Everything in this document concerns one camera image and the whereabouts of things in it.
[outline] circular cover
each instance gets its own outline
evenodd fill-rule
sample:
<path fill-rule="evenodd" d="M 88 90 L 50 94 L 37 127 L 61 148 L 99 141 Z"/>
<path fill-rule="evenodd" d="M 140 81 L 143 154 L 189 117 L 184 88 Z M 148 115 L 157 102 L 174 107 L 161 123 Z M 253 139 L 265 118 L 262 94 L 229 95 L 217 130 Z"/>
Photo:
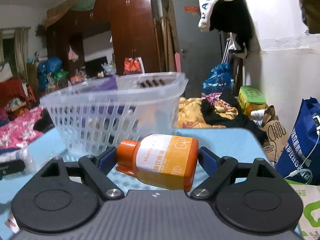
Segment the circular cover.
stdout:
<path fill-rule="evenodd" d="M 97 195 L 86 185 L 58 183 L 46 178 L 46 187 L 26 185 L 12 200 L 12 213 L 20 228 L 60 233 L 79 227 L 99 208 Z"/>
<path fill-rule="evenodd" d="M 221 217 L 231 225 L 247 232 L 275 234 L 297 225 L 300 201 L 294 191 L 244 182 L 223 189 L 215 204 Z"/>

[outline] orange bottle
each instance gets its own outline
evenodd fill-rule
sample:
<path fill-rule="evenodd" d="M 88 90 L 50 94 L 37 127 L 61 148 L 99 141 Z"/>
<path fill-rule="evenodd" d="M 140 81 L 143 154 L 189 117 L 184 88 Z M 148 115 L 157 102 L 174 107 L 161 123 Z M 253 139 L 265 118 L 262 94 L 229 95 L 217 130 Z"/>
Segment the orange bottle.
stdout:
<path fill-rule="evenodd" d="M 196 172 L 197 139 L 150 134 L 141 142 L 124 140 L 116 153 L 116 170 L 145 184 L 190 191 Z"/>

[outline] green lid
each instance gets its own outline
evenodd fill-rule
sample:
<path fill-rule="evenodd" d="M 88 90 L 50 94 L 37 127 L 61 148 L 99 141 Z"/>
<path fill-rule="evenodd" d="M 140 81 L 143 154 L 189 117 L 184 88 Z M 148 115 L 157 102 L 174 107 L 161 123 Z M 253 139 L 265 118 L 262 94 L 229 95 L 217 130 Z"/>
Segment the green lid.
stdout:
<path fill-rule="evenodd" d="M 252 86 L 242 86 L 240 88 L 240 93 L 243 94 L 244 98 L 252 104 L 265 104 L 266 99 L 264 96 L 257 90 L 256 88 Z"/>

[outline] pink floral blanket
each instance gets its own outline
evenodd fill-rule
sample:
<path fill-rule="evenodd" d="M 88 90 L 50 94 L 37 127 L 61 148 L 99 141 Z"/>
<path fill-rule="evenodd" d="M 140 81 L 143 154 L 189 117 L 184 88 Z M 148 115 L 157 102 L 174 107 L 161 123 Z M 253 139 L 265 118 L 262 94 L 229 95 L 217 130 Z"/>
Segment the pink floral blanket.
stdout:
<path fill-rule="evenodd" d="M 41 112 L 41 107 L 35 107 L 14 121 L 0 127 L 0 149 L 22 148 L 43 135 L 43 133 L 33 130 L 35 122 L 41 119 Z"/>

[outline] tabletop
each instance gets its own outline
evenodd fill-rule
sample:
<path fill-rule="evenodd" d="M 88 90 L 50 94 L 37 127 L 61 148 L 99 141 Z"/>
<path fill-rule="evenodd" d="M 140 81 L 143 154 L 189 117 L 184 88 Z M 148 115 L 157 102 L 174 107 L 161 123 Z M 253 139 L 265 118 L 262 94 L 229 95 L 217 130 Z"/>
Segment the tabletop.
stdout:
<path fill-rule="evenodd" d="M 205 146 L 219 157 L 232 156 L 239 162 L 252 163 L 255 158 L 267 160 L 261 145 L 254 135 L 245 129 L 178 129 L 177 135 L 193 137 L 199 140 L 199 147 Z M 37 168 L 40 169 L 48 160 L 55 156 L 63 157 L 64 161 L 75 161 L 80 156 L 71 154 L 61 140 L 58 131 L 52 129 L 28 146 Z M 208 175 L 197 165 L 193 188 L 203 182 Z M 13 232 L 7 228 L 4 222 L 10 213 L 11 201 L 14 195 L 32 178 L 32 175 L 19 176 L 16 178 L 4 177 L 0 181 L 0 237 L 9 240 Z M 125 194 L 129 189 L 160 189 L 138 181 L 136 178 L 127 176 L 113 169 L 110 178 Z"/>

